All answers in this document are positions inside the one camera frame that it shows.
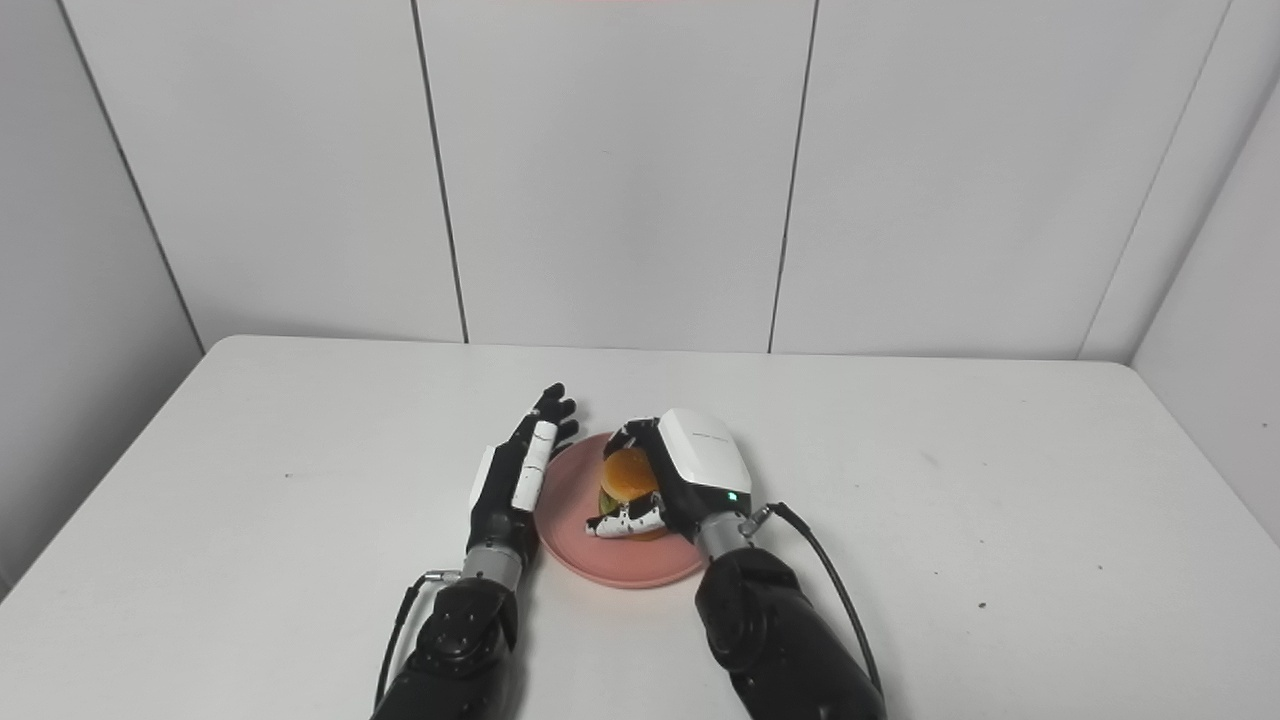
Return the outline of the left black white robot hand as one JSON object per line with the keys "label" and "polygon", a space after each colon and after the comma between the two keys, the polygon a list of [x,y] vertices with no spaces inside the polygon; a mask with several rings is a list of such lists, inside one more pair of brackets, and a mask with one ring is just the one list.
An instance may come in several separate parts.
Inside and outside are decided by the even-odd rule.
{"label": "left black white robot hand", "polygon": [[552,459],[573,443],[579,433],[576,401],[562,383],[541,392],[511,437],[490,448],[481,462],[479,492],[470,511],[465,548],[509,551],[521,564],[536,555],[539,537],[534,511]]}

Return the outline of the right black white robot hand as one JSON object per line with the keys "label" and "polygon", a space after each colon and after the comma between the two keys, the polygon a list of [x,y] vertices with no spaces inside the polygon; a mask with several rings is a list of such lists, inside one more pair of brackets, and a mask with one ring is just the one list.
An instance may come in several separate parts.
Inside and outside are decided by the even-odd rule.
{"label": "right black white robot hand", "polygon": [[753,480],[727,425],[691,409],[627,421],[603,450],[611,509],[585,521],[602,539],[684,537],[708,559],[751,547]]}

